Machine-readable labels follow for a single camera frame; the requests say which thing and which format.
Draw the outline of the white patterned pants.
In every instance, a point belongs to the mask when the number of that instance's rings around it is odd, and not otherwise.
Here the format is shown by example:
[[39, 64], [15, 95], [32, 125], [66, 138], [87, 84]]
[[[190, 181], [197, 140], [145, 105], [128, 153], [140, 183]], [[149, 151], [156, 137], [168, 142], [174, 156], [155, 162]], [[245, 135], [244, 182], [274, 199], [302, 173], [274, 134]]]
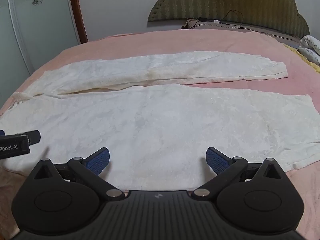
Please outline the white patterned pants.
[[38, 130], [41, 140], [1, 167], [28, 175], [41, 158], [64, 163], [106, 147], [111, 166], [103, 178], [122, 190], [196, 188], [212, 176], [204, 169], [209, 147], [251, 162], [271, 157], [285, 171], [304, 168], [319, 160], [310, 96], [196, 87], [287, 78], [283, 62], [218, 51], [68, 64], [14, 94], [1, 129]]

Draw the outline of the white wardrobe with flowers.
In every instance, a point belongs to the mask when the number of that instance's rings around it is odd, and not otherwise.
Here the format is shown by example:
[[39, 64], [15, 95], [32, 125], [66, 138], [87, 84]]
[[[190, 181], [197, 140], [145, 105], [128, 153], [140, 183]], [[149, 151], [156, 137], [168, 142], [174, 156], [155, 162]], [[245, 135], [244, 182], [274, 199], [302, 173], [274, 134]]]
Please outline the white wardrobe with flowers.
[[1, 0], [1, 104], [36, 70], [79, 43], [70, 0]]

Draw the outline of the yellow patterned blanket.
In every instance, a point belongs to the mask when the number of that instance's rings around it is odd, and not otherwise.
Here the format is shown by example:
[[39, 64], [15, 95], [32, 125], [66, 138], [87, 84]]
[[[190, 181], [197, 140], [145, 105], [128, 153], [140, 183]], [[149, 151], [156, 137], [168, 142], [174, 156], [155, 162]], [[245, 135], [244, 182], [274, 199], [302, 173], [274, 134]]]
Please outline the yellow patterned blanket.
[[304, 55], [302, 55], [297, 49], [288, 46], [287, 44], [283, 44], [287, 49], [291, 50], [293, 53], [298, 55], [306, 64], [310, 65], [317, 73], [320, 73], [320, 67], [317, 64], [310, 62]]

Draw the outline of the white folded quilt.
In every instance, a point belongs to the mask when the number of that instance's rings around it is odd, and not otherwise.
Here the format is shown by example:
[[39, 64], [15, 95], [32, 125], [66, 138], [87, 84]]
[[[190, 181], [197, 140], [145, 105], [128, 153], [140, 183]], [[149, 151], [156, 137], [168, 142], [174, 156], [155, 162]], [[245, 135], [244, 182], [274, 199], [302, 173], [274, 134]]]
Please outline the white folded quilt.
[[306, 35], [300, 40], [299, 44], [300, 46], [298, 47], [298, 51], [302, 55], [304, 55], [310, 62], [313, 62], [317, 64], [317, 66], [319, 66], [319, 40], [311, 35]]

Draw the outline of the brown wooden wardrobe trim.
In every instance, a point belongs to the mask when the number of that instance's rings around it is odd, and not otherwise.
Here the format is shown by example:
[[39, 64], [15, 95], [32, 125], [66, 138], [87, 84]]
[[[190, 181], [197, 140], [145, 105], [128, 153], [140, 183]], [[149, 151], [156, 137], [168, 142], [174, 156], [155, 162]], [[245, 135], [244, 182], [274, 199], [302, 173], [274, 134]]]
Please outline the brown wooden wardrobe trim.
[[71, 10], [73, 25], [75, 27], [75, 32], [77, 34], [79, 43], [80, 44], [87, 43], [88, 38], [85, 30], [84, 21], [82, 18], [79, 0], [69, 0], [69, 7]]

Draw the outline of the olive green padded headboard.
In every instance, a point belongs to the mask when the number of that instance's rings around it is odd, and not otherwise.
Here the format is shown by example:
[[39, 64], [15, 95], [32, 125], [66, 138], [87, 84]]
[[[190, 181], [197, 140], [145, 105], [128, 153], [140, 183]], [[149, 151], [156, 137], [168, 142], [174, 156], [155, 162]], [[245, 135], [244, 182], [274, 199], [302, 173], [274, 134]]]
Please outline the olive green padded headboard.
[[239, 22], [296, 37], [310, 33], [295, 0], [158, 0], [148, 22], [187, 18]]

